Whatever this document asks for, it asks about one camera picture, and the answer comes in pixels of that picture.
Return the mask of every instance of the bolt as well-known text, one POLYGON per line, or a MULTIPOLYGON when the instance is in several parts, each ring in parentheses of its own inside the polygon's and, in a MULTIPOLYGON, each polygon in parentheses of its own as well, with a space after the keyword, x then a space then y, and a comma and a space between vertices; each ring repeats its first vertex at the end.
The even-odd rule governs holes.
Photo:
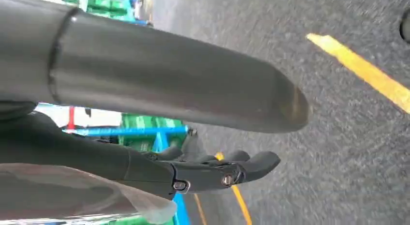
POLYGON ((226 185, 226 186, 230 186, 232 185, 232 182, 234 181, 233 177, 231 175, 225 175, 222 178, 222 184, 226 185))
POLYGON ((173 188, 176 190, 184 190, 187 187, 187 184, 183 181, 174 182, 173 188))

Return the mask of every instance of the yellow road marking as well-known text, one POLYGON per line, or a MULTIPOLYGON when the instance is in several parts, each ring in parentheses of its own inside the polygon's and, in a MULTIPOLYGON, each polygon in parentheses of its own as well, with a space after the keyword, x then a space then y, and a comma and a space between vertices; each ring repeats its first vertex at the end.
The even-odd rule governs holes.
POLYGON ((207 225, 208 223, 206 222, 205 213, 204 213, 204 210, 202 209, 201 201, 199 200, 199 197, 197 194, 193 194, 193 197, 195 198, 196 206, 198 207, 199 216, 201 217, 201 220, 202 220, 202 225, 207 225))
MULTIPOLYGON (((223 159, 224 159, 224 156, 223 156, 223 153, 222 153, 222 152, 218 152, 218 153, 215 155, 215 157, 216 157, 218 160, 223 160, 223 159)), ((232 188, 232 190, 233 190, 233 192, 234 192, 234 194, 235 194, 235 197, 236 197, 236 199, 237 199, 237 201, 238 201, 238 203, 239 203, 239 206, 240 206, 240 208, 241 208, 241 210, 242 210, 242 213, 243 213, 244 218, 245 218, 245 220, 246 220, 246 224, 247 224, 247 225, 252 225, 252 219, 251 219, 251 217, 250 217, 250 214, 249 214, 249 211, 248 211, 248 207, 246 206, 246 203, 245 203, 245 201, 244 201, 244 199, 243 199, 243 197, 242 197, 242 195, 241 195, 241 192, 239 191, 238 186, 233 185, 231 188, 232 188)))
POLYGON ((346 68, 410 114, 410 90, 393 80, 333 37, 308 34, 307 39, 335 57, 346 68))

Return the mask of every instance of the stacked crates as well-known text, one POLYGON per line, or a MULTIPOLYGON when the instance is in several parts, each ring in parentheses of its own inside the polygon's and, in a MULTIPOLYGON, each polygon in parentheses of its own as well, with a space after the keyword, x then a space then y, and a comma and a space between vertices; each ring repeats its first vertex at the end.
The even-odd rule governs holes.
MULTIPOLYGON (((63 0, 66 3, 80 6, 81 0, 63 0)), ((131 0, 88 0, 87 12, 93 15, 116 20, 135 22, 131 0)))
MULTIPOLYGON (((161 128, 183 127, 180 120, 162 117, 143 116, 136 114, 122 114, 122 128, 161 128)), ((186 134, 167 134, 170 146, 181 147, 186 134)), ((131 147, 137 151, 153 151, 156 135, 120 135, 119 144, 131 147)))

